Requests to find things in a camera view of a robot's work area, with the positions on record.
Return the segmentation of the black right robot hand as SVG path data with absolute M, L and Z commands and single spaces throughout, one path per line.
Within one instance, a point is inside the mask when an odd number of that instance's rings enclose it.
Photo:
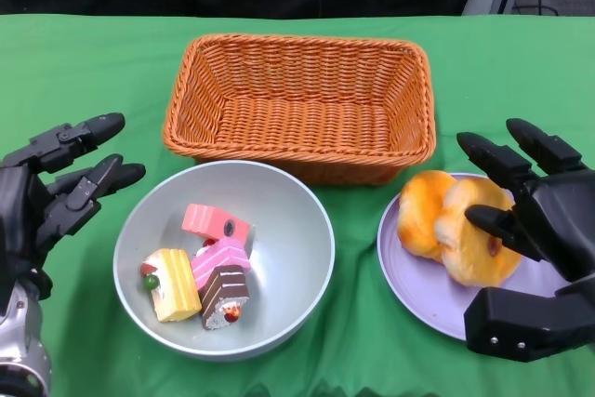
M 475 133 L 456 140 L 469 160 L 498 187 L 512 193 L 508 211 L 471 205 L 465 216 L 503 245 L 535 261 L 549 262 L 573 283 L 594 272 L 594 171 L 557 135 L 521 118 L 506 122 L 515 152 Z

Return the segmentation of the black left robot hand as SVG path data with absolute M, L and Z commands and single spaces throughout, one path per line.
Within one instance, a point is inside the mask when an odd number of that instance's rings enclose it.
M 95 151 L 126 125 L 110 112 L 73 126 L 53 127 L 1 162 L 1 312 L 7 313 L 19 281 L 33 284 L 39 299 L 53 283 L 43 271 L 49 251 L 66 235 L 76 234 L 101 209 L 99 198 L 116 193 L 145 173 L 111 154 L 97 165 L 63 174 L 73 161 Z

